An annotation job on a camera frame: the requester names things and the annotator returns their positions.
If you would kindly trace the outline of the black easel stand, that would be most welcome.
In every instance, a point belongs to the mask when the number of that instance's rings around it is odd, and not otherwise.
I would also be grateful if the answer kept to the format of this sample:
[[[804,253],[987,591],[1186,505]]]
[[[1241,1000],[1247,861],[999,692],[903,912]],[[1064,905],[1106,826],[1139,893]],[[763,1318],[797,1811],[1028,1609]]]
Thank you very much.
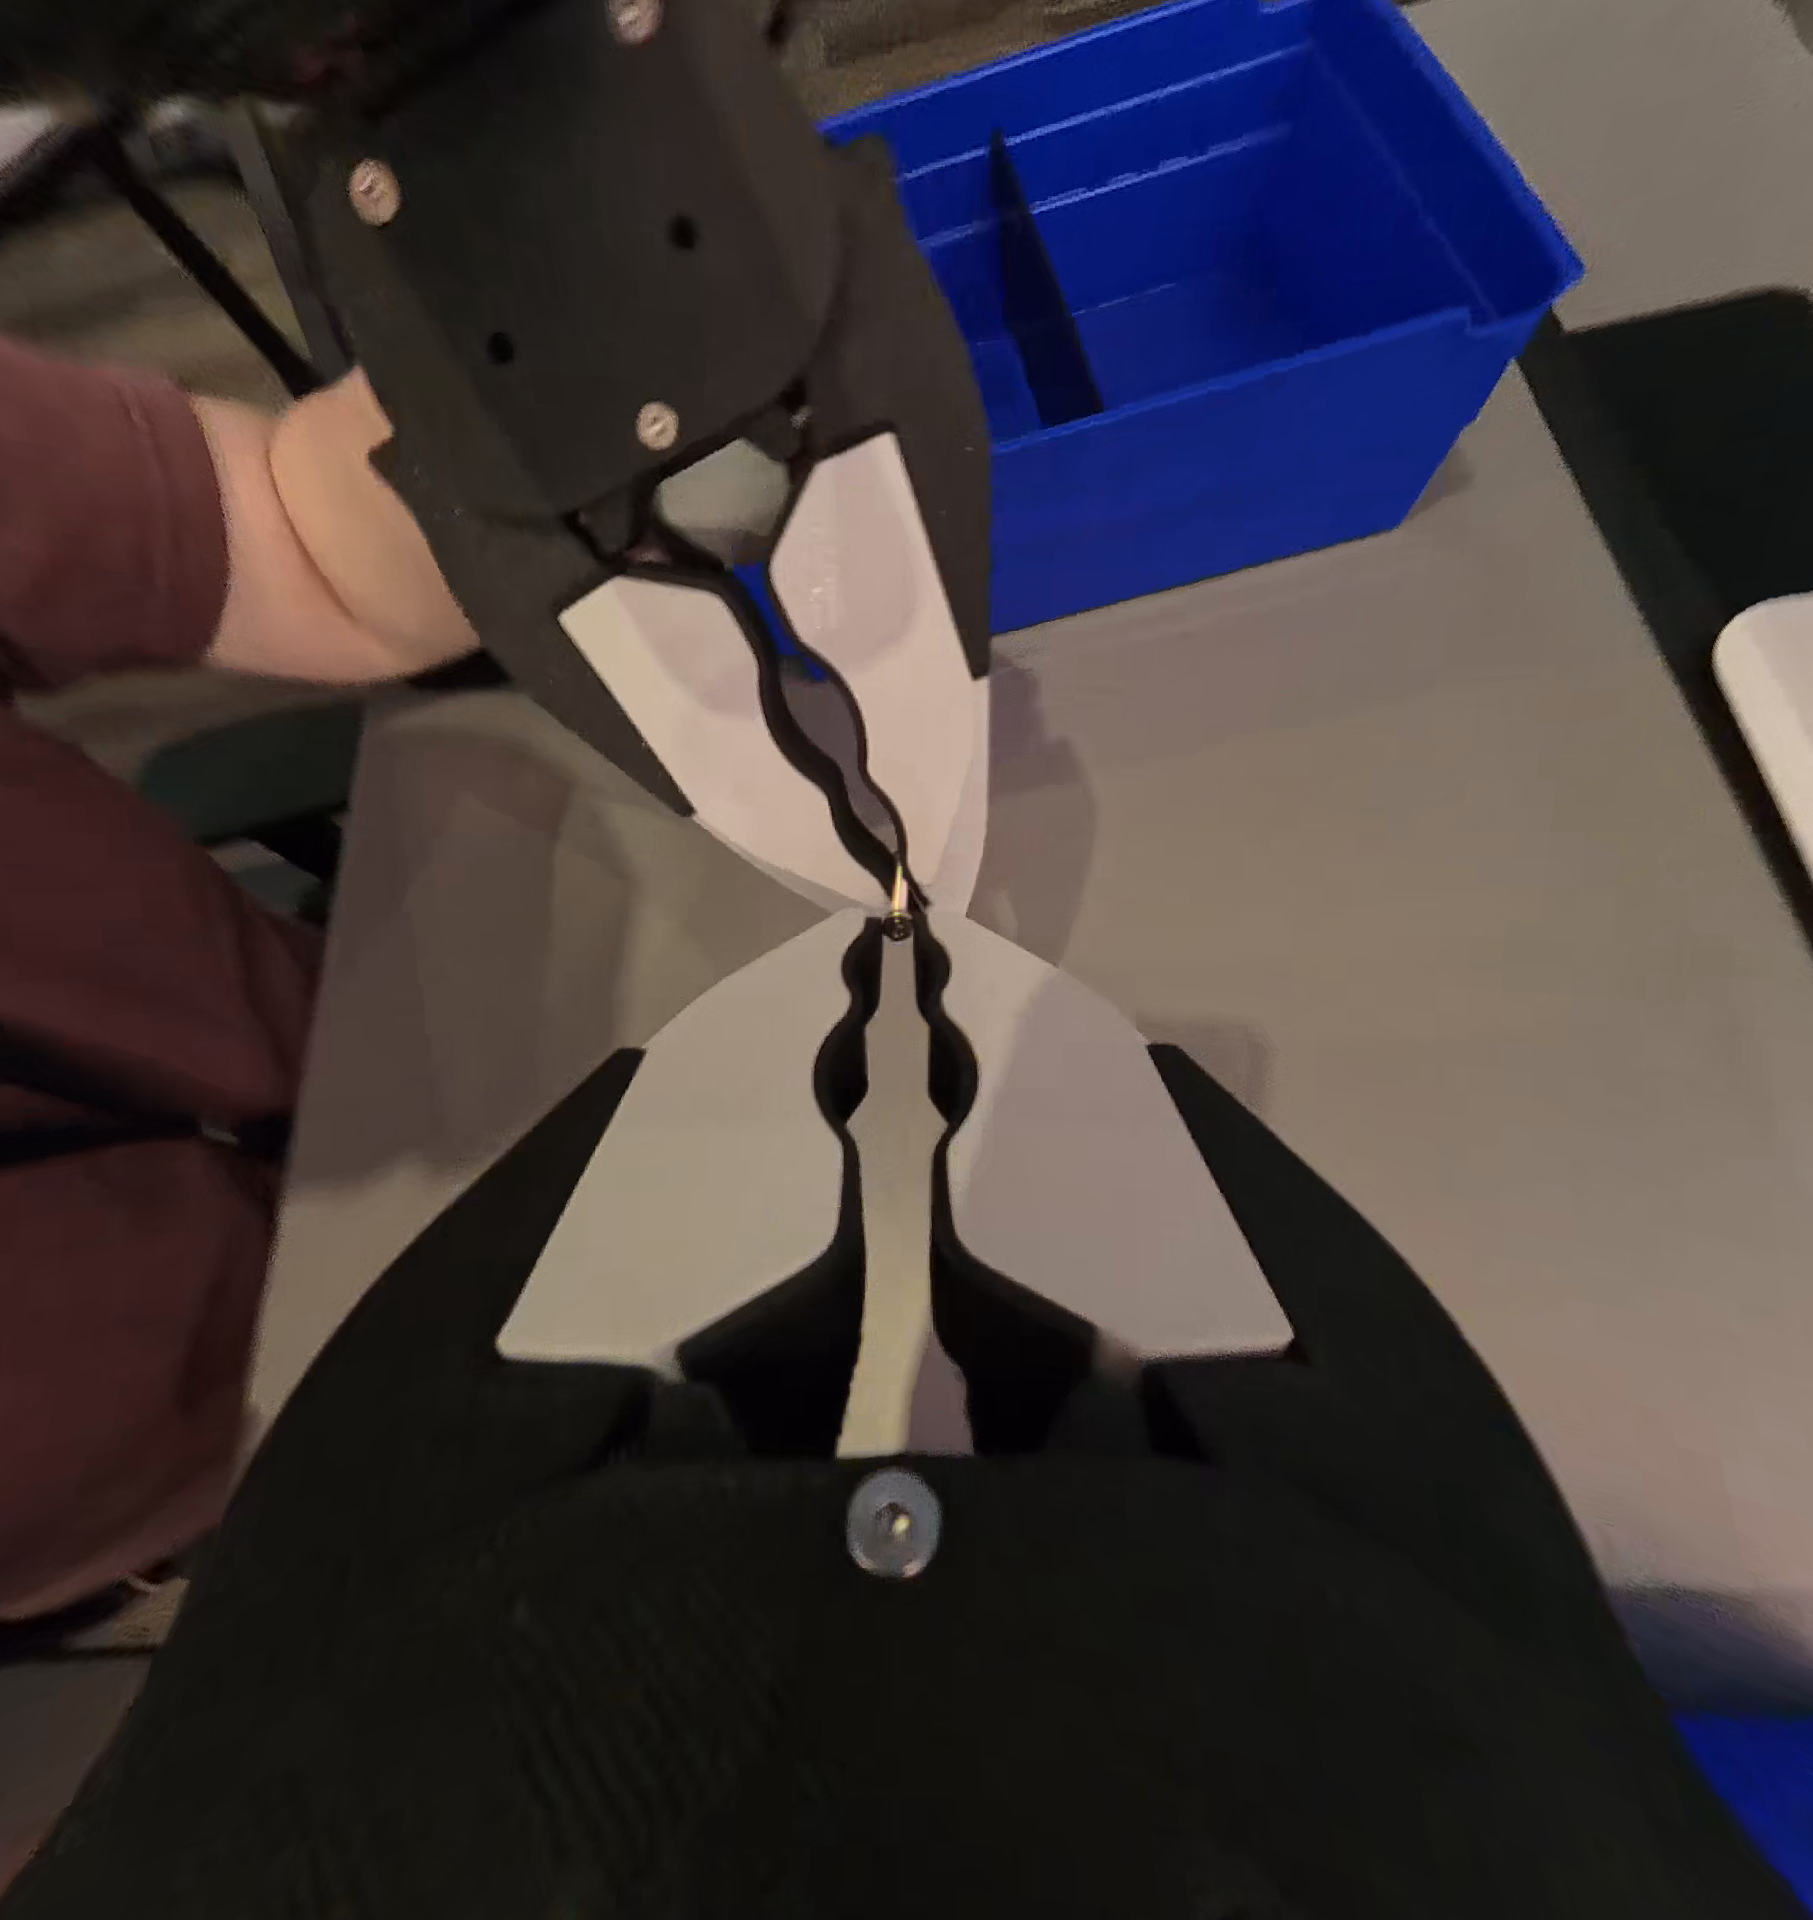
[[[198,237],[198,230],[184,221],[174,205],[145,179],[128,148],[131,127],[132,112],[128,107],[96,111],[95,126],[85,137],[95,172],[103,173],[132,218],[156,237],[174,266],[239,331],[291,397],[305,397],[319,391],[319,369],[308,358],[248,297],[244,287],[226,271],[221,256]]]

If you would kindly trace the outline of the blue divided plastic bin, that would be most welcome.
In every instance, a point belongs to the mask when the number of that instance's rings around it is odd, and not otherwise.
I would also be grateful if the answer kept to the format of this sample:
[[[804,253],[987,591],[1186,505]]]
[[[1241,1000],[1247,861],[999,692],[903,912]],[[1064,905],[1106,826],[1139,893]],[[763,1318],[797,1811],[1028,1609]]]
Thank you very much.
[[[1005,130],[1105,411],[1042,428]],[[1398,5],[1161,5],[825,120],[880,137],[992,438],[1010,635],[1398,529],[1580,260]]]

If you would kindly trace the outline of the black bin divider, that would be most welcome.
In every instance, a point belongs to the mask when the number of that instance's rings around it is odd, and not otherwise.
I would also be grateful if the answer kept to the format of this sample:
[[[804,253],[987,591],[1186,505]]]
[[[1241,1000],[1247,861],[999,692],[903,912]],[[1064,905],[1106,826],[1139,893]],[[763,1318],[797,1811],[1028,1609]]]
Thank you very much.
[[[1105,411],[1097,373],[1042,241],[1005,130],[990,135],[999,306],[1042,428]]]

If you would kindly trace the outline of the person's left forearm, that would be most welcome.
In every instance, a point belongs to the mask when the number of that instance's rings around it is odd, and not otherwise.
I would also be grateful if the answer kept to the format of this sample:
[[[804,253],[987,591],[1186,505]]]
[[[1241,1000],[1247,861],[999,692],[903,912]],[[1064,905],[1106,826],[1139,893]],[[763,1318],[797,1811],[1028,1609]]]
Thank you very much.
[[[364,373],[280,417],[193,397],[226,538],[221,617],[203,660],[308,687],[414,682],[476,655],[420,526],[372,455],[389,420]]]

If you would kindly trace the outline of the white document stand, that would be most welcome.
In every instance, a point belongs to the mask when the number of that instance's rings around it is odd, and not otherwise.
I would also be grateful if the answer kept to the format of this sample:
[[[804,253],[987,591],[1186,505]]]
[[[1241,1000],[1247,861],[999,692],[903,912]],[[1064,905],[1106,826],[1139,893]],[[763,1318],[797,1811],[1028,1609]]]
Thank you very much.
[[[1751,782],[1751,826],[1813,953],[1813,590],[1736,612],[1710,642],[1710,683]]]

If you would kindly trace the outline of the person in maroon shirt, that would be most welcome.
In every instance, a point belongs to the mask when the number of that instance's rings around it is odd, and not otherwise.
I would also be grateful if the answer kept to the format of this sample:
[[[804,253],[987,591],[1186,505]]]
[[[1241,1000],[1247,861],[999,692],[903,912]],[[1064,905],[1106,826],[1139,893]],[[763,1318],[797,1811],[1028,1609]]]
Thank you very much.
[[[20,712],[198,665],[226,590],[193,405],[0,340],[0,1625],[220,1518],[317,930]]]

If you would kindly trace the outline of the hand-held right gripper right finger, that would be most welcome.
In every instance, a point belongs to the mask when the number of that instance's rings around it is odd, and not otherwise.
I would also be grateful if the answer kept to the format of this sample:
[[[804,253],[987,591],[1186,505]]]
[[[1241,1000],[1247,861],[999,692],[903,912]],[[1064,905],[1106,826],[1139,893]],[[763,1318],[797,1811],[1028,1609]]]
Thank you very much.
[[[915,990],[964,1257],[1137,1359],[1278,1357],[1293,1329],[1134,1023],[933,911]]]

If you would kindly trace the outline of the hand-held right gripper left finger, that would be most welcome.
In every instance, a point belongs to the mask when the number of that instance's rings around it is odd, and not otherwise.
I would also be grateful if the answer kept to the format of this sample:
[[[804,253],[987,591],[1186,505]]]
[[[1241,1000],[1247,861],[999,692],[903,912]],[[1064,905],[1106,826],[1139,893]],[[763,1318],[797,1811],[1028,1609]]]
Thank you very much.
[[[850,909],[727,974],[641,1050],[498,1351],[678,1370],[859,1221],[880,919]]]

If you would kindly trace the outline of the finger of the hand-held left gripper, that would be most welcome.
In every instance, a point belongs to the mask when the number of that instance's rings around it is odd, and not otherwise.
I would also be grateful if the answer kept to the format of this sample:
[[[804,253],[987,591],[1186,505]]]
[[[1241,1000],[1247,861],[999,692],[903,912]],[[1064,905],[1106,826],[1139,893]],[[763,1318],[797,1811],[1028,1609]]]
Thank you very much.
[[[771,590],[845,702],[855,804],[922,901],[969,905],[987,842],[990,682],[969,672],[892,432],[828,455],[797,485]]]
[[[894,859],[842,765],[800,726],[758,612],[731,591],[620,575],[559,612],[692,818],[825,911],[883,911]]]

